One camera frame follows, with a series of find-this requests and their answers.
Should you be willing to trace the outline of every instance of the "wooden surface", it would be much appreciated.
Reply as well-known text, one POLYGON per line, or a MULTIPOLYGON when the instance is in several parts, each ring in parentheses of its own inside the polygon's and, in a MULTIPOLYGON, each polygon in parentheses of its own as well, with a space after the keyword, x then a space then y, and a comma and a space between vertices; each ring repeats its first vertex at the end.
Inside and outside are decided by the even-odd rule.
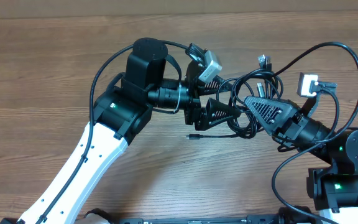
MULTIPOLYGON (((271 55, 278 70, 325 41, 344 42, 358 54, 358 11, 0 20, 0 219, 19 217, 48 187, 87 123, 94 74, 112 53, 140 37, 197 43, 219 55, 222 77, 238 77, 257 68, 260 54, 271 55)), ((170 53, 185 70, 190 59, 184 52, 170 53)), ((125 64, 126 55, 105 70, 96 95, 125 64)), ((283 97, 300 104, 299 72, 338 83, 342 126, 357 97, 351 57, 341 49, 320 49, 283 73, 283 97)), ((166 77, 176 75, 167 67, 166 77)), ((329 126, 332 100, 324 97, 313 117, 329 126)), ((278 153, 265 133, 250 140, 197 141, 186 140, 188 133, 194 127, 184 125, 182 112, 154 113, 81 214, 98 207, 127 217, 240 217, 276 213, 282 206, 270 180, 292 152, 278 153)), ((206 132, 216 133, 230 130, 222 124, 206 132)), ((290 203, 312 207, 307 168, 319 166, 325 164, 311 155, 293 161, 278 175, 279 192, 290 203)))
POLYGON ((0 19, 358 10, 358 0, 0 0, 0 19))

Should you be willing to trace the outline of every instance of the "tabletop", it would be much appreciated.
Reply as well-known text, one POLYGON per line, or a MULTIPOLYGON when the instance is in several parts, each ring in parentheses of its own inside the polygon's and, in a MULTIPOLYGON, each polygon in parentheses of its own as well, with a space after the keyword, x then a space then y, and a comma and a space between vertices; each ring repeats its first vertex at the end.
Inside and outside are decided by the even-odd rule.
MULTIPOLYGON (((222 62, 220 76, 230 78, 256 69, 259 55, 270 55, 278 70, 320 42, 343 42, 358 54, 358 11, 0 20, 0 220, 18 218, 49 186, 88 122, 94 74, 111 54, 141 37, 210 49, 222 62)), ((183 50, 169 47, 169 52, 185 70, 190 58, 183 50)), ((124 54, 107 67, 96 96, 125 71, 126 59, 124 54)), ((280 75, 283 98, 301 105, 305 99, 296 94, 300 72, 338 84, 338 127, 343 126, 358 91, 350 55, 326 47, 280 75)), ((176 76, 167 65, 165 77, 176 76)), ((323 97, 313 118, 330 126, 332 99, 323 97)), ((283 206, 270 182, 276 167, 294 152, 277 152, 278 144, 266 133, 253 139, 192 141, 185 139, 189 133, 195 130, 185 125, 183 112, 154 113, 80 215, 101 208, 120 217, 243 217, 277 213, 283 206)), ((226 124, 205 132, 229 133, 226 124)), ((313 208, 306 193, 309 167, 327 164, 301 156, 281 171, 277 188, 290 203, 313 208)))

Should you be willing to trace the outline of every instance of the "wooden table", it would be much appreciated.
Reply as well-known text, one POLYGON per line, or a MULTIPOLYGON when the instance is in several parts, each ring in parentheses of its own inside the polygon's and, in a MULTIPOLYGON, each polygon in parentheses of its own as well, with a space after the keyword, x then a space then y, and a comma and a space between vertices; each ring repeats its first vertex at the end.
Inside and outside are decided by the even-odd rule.
MULTIPOLYGON (((0 220, 18 218, 49 186, 87 123, 94 74, 111 54, 141 37, 211 49, 223 63, 222 77, 238 77, 257 68, 261 54, 271 55, 278 70, 320 42, 344 42, 358 54, 358 11, 0 20, 0 220)), ((170 48, 170 53, 185 70, 190 59, 184 52, 170 48)), ((126 55, 105 70, 96 96, 125 64, 126 55)), ((283 97, 302 104, 305 99, 295 93, 300 72, 338 83, 342 126, 357 98, 351 57, 328 47, 282 74, 283 97)), ((176 75, 167 66, 166 77, 176 75)), ((331 125, 329 97, 313 117, 331 125)), ((249 140, 186 140, 193 132, 182 112, 154 113, 103 176, 81 215, 98 207, 125 217, 240 217, 276 213, 283 206, 270 181, 294 152, 277 152, 265 133, 249 140)), ((206 133, 230 130, 222 124, 206 133)), ((306 176, 309 167, 319 166, 326 164, 311 155, 291 162, 278 176, 279 192, 292 204, 313 207, 306 176)))

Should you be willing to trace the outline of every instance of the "robotic arm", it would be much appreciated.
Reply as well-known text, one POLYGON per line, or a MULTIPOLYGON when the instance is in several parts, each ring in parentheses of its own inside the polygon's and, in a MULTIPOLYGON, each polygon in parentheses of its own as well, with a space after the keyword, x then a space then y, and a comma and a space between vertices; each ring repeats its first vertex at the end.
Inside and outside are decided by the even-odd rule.
MULTIPOLYGON (((335 223, 333 220, 338 223, 355 223, 350 222, 349 218, 349 215, 353 214, 351 217, 356 218, 358 223, 358 129, 347 130, 351 119, 349 125, 335 133, 337 116, 331 129, 311 118, 321 94, 330 94, 336 99, 336 84, 319 82, 316 75, 301 74, 298 94, 308 97, 308 100, 300 108, 291 101, 280 99, 283 87, 277 75, 291 66, 291 63, 277 73, 271 72, 269 57, 259 57, 259 65, 260 69, 243 77, 224 80, 218 76, 222 69, 221 63, 210 50, 203 50, 195 44, 186 47, 151 38, 139 39, 134 45, 113 55, 100 69, 93 82, 90 122, 85 127, 76 149, 49 188, 22 214, 17 223, 74 223, 99 179, 150 121, 152 112, 172 114, 178 110, 184 111, 185 123, 194 124, 197 131, 205 131, 227 122, 235 132, 230 136, 191 134, 188 139, 238 136, 252 138, 264 129, 280 144, 279 152, 297 149, 300 152, 298 156, 310 152, 331 165, 329 168, 309 169, 308 195, 313 198, 321 217, 311 214, 307 207, 293 207, 279 196, 274 180, 280 168, 273 176, 272 187, 279 200, 289 209, 281 208, 277 215, 248 216, 239 220, 240 222, 256 220, 261 224, 281 224, 319 223, 320 220, 326 220, 335 223), (166 44, 185 49, 185 53, 192 59, 184 80, 181 78, 179 65, 168 54, 166 44), (110 61, 129 49, 133 51, 128 56, 126 72, 114 78, 93 104, 93 91, 98 76, 110 61), (171 63, 177 70, 177 80, 163 78, 166 62, 171 63), (258 83, 259 97, 254 95, 247 84, 248 78, 265 80, 265 89, 263 84, 258 83), (120 79, 121 87, 117 87, 116 83, 120 79), (244 101, 237 96, 242 84, 247 85, 251 92, 251 96, 244 101), (219 101, 219 93, 224 91, 231 92, 228 105, 219 101), (210 94, 216 94, 216 100, 210 98, 206 107, 201 107, 200 96, 210 94), (250 119, 246 128, 240 128, 238 125, 237 118, 241 113, 245 113, 250 119)), ((76 223, 110 223, 107 216, 103 212, 92 212, 76 223)), ((4 219, 1 223, 14 222, 4 219)))

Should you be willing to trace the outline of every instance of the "cable end plug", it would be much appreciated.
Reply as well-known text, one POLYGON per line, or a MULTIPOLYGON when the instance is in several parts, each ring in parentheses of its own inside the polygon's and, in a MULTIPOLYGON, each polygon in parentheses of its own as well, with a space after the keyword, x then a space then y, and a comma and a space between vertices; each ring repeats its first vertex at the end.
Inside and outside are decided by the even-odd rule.
POLYGON ((202 136, 200 136, 200 134, 188 134, 186 135, 186 138, 189 140, 195 140, 202 138, 202 136))

